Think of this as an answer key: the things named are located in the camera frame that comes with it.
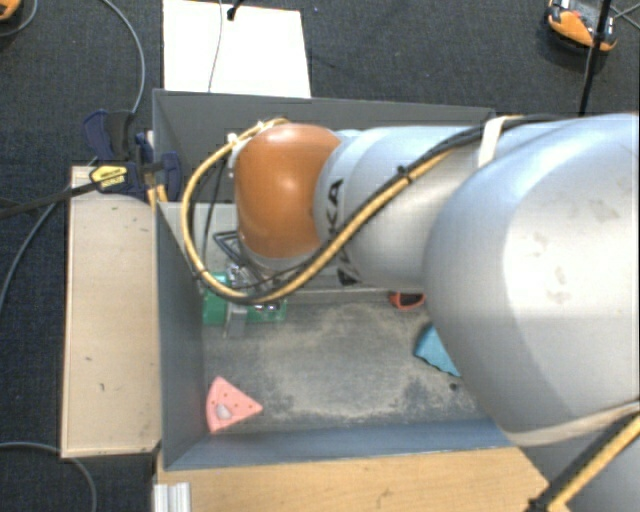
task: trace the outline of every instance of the white paper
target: white paper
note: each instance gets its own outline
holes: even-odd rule
[[[210,92],[309,98],[298,11],[223,5],[222,39]],[[207,92],[220,32],[217,2],[164,0],[164,87]]]

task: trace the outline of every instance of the wooden board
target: wooden board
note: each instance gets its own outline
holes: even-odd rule
[[[88,170],[72,170],[74,186]],[[71,200],[63,457],[150,452],[160,440],[153,231],[142,201]]]
[[[161,466],[158,483],[191,483],[193,512],[522,512],[547,485],[516,448],[215,470]]]

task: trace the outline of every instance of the green object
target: green object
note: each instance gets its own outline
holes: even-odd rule
[[[218,281],[228,284],[228,279],[224,273],[212,274]],[[287,313],[287,301],[283,301],[280,308],[275,311],[258,311],[252,306],[248,307],[247,323],[282,322]],[[202,323],[204,325],[222,325],[227,316],[227,301],[218,297],[210,290],[204,293],[202,302]]]

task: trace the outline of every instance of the orange object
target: orange object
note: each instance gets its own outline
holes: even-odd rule
[[[207,425],[214,433],[262,412],[262,406],[222,377],[216,377],[207,396]]]
[[[393,292],[389,294],[389,302],[391,302],[391,305],[402,311],[422,306],[425,300],[426,296],[423,293]]]
[[[327,128],[288,123],[256,135],[235,165],[238,236],[266,258],[306,255],[320,246],[313,196],[340,139]]]
[[[580,2],[570,0],[569,2],[558,2],[551,0],[545,12],[546,21],[552,30],[561,37],[569,39],[578,45],[593,46],[593,35],[596,29],[596,19],[591,19],[587,11],[581,12],[576,7],[581,7]],[[613,36],[613,19],[610,18],[609,26],[604,40],[600,43],[600,51],[608,52],[616,45],[617,40]]]
[[[0,0],[0,21],[8,20],[20,7],[22,0]]]

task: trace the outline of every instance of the yellow-striped cable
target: yellow-striped cable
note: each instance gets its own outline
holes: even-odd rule
[[[606,468],[629,444],[640,436],[640,414],[625,425],[598,453],[576,473],[573,479],[549,503],[547,510],[561,510],[593,478]]]
[[[158,201],[160,201],[161,203],[169,202],[169,196],[167,195],[167,187],[165,187],[164,185],[158,185],[156,187],[156,192],[158,194]]]
[[[214,290],[219,292],[221,295],[226,295],[230,298],[238,298],[238,299],[248,299],[251,300],[251,295],[235,290],[226,286],[225,284],[218,281],[215,277],[211,275],[209,270],[206,268],[202,259],[198,255],[193,239],[191,238],[191,233],[189,233],[189,216],[190,216],[190,203],[191,197],[196,188],[196,184],[199,179],[202,178],[204,173],[220,158],[224,157],[227,153],[229,153],[235,144],[246,140],[250,137],[253,137],[258,132],[263,129],[270,128],[271,126],[275,126],[277,124],[283,124],[288,122],[286,119],[279,118],[274,119],[265,124],[258,124],[253,128],[250,128],[242,135],[238,137],[237,140],[232,141],[221,149],[213,153],[209,158],[207,158],[202,164],[195,170],[193,175],[189,178],[187,182],[187,186],[185,187],[185,191],[182,197],[182,208],[181,208],[181,217],[180,224],[182,229],[182,236],[184,239],[185,250],[187,256],[193,263],[195,267],[197,275],[204,280],[207,284],[209,284]],[[313,261],[307,266],[307,268],[298,274],[294,279],[284,284],[282,287],[274,290],[272,293],[267,295],[261,295],[259,299],[256,299],[256,303],[267,303],[279,300],[290,293],[293,293],[301,286],[304,286],[309,280],[311,280],[324,266],[331,261],[331,259],[338,253],[338,251],[344,247],[344,245],[349,241],[349,239],[373,216],[375,215],[382,207],[384,207],[389,201],[391,201],[394,197],[396,197],[400,192],[402,192],[405,188],[407,188],[412,181],[420,178],[427,172],[429,172],[433,167],[435,167],[438,163],[440,163],[444,158],[446,158],[453,150],[444,151],[439,155],[431,158],[427,162],[422,165],[416,167],[412,171],[408,172],[404,179],[400,179],[396,181],[389,188],[385,189],[382,193],[374,197],[367,205],[364,206],[362,211],[360,211],[353,219],[344,227],[340,233],[331,241],[331,243],[318,255]]]

